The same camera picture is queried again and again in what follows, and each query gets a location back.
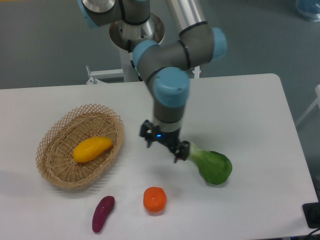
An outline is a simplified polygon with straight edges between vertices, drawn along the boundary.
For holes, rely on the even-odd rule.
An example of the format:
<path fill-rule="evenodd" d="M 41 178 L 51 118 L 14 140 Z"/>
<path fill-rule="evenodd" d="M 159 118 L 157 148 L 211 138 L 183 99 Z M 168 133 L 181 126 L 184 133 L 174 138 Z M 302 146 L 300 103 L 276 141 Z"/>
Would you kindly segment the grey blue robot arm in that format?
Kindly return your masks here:
<path fill-rule="evenodd" d="M 209 26 L 199 1 L 169 0 L 167 5 L 179 40 L 161 46 L 148 0 L 78 2 L 89 26 L 117 26 L 114 44 L 132 56 L 132 70 L 153 97 L 153 120 L 141 125 L 140 136 L 148 145 L 164 145 L 176 160 L 186 160 L 191 145 L 180 141 L 179 133 L 190 91 L 188 71 L 223 56 L 227 41 L 219 28 Z"/>

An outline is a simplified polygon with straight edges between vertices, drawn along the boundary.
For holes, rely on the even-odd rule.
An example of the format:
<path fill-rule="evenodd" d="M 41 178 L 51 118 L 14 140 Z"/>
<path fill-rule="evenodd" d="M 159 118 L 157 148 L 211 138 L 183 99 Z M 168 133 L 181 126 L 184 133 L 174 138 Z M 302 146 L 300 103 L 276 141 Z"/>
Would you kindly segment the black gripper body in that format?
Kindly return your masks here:
<path fill-rule="evenodd" d="M 175 153 L 178 149 L 179 145 L 179 135 L 180 135 L 180 128 L 165 132 L 163 131 L 159 125 L 153 126 L 151 129 L 152 140 L 151 142 L 158 142 L 161 145 L 168 148 L 171 153 Z"/>

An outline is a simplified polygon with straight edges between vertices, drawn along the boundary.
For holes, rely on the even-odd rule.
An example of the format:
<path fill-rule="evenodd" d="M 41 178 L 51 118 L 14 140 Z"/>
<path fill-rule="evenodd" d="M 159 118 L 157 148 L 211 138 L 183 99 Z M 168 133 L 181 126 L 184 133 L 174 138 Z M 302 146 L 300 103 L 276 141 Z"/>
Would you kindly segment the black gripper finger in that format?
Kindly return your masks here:
<path fill-rule="evenodd" d="M 156 131 L 149 120 L 145 120 L 140 126 L 139 136 L 146 141 L 146 147 L 150 148 L 153 142 L 157 141 Z"/>
<path fill-rule="evenodd" d="M 185 161 L 190 154 L 190 142 L 189 141 L 180 141 L 174 150 L 174 163 L 177 163 L 179 160 Z"/>

